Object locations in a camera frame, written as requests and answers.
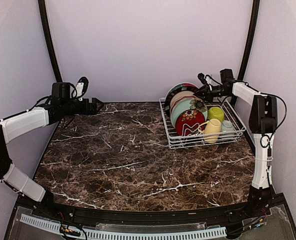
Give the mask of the red teal flower plate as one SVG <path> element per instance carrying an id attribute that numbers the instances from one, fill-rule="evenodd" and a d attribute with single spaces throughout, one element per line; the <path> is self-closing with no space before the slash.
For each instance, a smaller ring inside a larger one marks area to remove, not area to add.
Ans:
<path id="1" fill-rule="evenodd" d="M 177 89 L 181 89 L 183 87 L 192 87 L 192 88 L 195 88 L 195 89 L 199 89 L 196 85 L 192 84 L 192 83 L 188 83 L 188 82 L 183 82 L 183 83 L 180 83 L 180 84 L 177 84 L 175 85 L 173 88 L 171 88 L 168 93 L 166 94 L 166 98 L 175 90 Z"/>

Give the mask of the striped rim cream plate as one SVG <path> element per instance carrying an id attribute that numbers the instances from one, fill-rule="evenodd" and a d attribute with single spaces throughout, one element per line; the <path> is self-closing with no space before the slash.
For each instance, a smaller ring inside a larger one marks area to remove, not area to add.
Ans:
<path id="1" fill-rule="evenodd" d="M 170 116 L 170 109 L 171 109 L 171 100 L 173 99 L 173 97 L 177 94 L 180 93 L 182 91 L 190 91 L 193 94 L 196 93 L 199 90 L 199 88 L 192 84 L 192 83 L 188 83 L 188 82 L 183 82 L 183 83 L 179 83 L 177 85 L 175 85 L 166 95 L 165 97 L 165 101 L 164 101 L 164 110 L 166 115 L 169 117 Z"/>

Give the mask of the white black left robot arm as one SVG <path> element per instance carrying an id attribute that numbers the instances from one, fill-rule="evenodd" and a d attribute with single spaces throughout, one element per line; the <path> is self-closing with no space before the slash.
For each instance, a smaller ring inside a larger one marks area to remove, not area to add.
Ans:
<path id="1" fill-rule="evenodd" d="M 7 144 L 33 130 L 60 122 L 67 116 L 97 115 L 104 103 L 95 97 L 84 97 L 88 85 L 86 77 L 80 78 L 76 85 L 55 82 L 51 94 L 39 99 L 33 107 L 0 119 L 0 182 L 39 203 L 39 210 L 48 218 L 55 218 L 59 213 L 58 206 L 51 201 L 53 194 L 15 166 Z"/>

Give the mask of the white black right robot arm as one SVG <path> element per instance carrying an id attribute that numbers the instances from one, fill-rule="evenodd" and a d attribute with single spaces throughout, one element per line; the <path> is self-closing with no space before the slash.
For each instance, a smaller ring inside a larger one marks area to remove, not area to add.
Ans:
<path id="1" fill-rule="evenodd" d="M 209 83 L 210 75 L 199 73 L 197 78 L 202 87 L 195 96 L 211 102 L 215 97 L 238 97 L 251 106 L 248 126 L 254 138 L 255 167 L 254 176 L 243 213 L 254 217 L 263 208 L 263 202 L 273 198 L 272 161 L 273 142 L 277 129 L 285 121 L 278 122 L 278 103 L 280 100 L 286 108 L 285 101 L 274 94 L 254 89 L 242 80 L 236 80 L 231 69 L 220 71 L 221 82 L 216 86 Z"/>

